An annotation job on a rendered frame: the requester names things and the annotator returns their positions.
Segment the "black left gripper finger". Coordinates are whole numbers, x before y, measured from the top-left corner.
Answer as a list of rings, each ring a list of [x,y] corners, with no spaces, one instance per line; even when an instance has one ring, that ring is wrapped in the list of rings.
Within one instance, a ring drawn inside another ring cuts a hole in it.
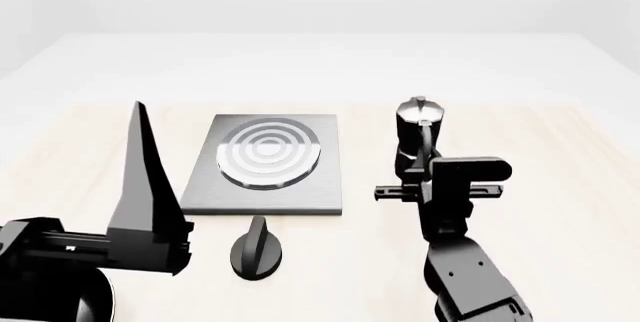
[[[143,158],[152,195],[152,230],[164,240],[186,241],[186,220],[163,168],[146,106],[143,106]]]
[[[144,106],[135,102],[128,128],[122,193],[110,219],[109,230],[149,230],[152,195],[144,159],[142,114]]]

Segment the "black silver moka pot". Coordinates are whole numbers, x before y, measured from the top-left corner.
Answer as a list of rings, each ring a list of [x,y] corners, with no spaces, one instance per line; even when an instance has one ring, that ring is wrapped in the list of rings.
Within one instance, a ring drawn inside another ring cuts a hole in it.
[[[412,97],[397,108],[395,174],[402,183],[417,184],[431,180],[429,163],[441,156],[436,144],[444,111],[424,96]]]

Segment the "black stove knob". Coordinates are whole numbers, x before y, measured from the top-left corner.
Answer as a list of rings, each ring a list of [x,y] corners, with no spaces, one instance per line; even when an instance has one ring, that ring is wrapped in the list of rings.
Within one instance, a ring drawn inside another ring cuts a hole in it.
[[[254,216],[248,231],[239,237],[230,251],[231,267],[241,279],[259,281],[279,268],[282,246],[272,234],[264,216]]]

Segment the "grey square stove plate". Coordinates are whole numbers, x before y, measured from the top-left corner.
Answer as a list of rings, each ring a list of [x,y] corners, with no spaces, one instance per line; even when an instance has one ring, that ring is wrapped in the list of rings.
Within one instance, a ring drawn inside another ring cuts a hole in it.
[[[188,215],[341,215],[336,115],[216,115],[180,205]]]

